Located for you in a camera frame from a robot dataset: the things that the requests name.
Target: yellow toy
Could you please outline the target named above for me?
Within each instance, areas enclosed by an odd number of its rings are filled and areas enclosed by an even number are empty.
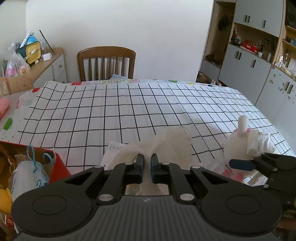
[[[0,189],[0,211],[10,215],[12,206],[11,192],[8,188],[6,190]]]

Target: wooden chair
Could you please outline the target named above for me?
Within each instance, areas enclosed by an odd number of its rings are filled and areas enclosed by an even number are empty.
[[[106,69],[105,69],[105,58],[107,58]],[[133,70],[135,66],[136,53],[131,49],[123,48],[123,47],[114,47],[114,46],[102,46],[102,47],[92,47],[88,49],[84,49],[80,51],[77,55],[78,59],[78,68],[80,74],[80,80],[86,81],[85,69],[84,69],[84,60],[88,59],[88,77],[89,80],[105,80],[110,79],[112,76],[112,70],[114,70],[115,74],[118,73],[118,63],[121,61],[121,76],[124,76],[124,68],[125,68],[125,58],[129,58],[128,65],[128,78],[133,78]],[[93,78],[92,72],[92,59],[94,59],[94,67],[95,67],[95,76]],[[101,59],[101,67],[100,67],[100,78],[99,78],[99,59]]]

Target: table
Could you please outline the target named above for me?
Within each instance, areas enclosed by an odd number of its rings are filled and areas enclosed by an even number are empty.
[[[270,132],[278,153],[295,156],[266,117],[228,87],[48,81],[35,94],[4,140],[54,149],[71,173],[99,165],[109,141],[146,140],[178,125],[192,138],[191,154],[197,164],[223,161],[223,143],[240,115],[249,117],[250,128]]]

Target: white drawer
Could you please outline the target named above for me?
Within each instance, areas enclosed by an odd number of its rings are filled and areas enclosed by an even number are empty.
[[[67,83],[67,76],[66,76],[66,70],[65,69],[61,73],[61,75],[59,76],[59,78],[56,80],[56,82],[60,82],[62,84],[66,84]]]
[[[62,54],[55,62],[52,63],[54,78],[57,80],[65,69],[64,55]]]
[[[54,81],[54,75],[52,73],[52,66],[49,66],[42,75],[33,83],[34,88],[43,87],[49,80]]]

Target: towel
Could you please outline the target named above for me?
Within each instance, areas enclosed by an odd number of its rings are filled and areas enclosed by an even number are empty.
[[[247,154],[251,156],[260,156],[261,153],[274,153],[276,150],[270,140],[270,133],[263,133],[258,130],[250,130],[248,136]]]
[[[181,126],[167,127],[162,133],[155,137],[136,143],[130,143],[121,148],[107,169],[113,169],[117,164],[124,162],[135,162],[138,154],[145,159],[142,184],[128,185],[126,194],[139,196],[169,195],[164,184],[153,184],[151,180],[151,156],[157,154],[159,162],[170,162],[178,164],[181,169],[189,170],[191,166],[201,165],[191,155],[191,138]]]

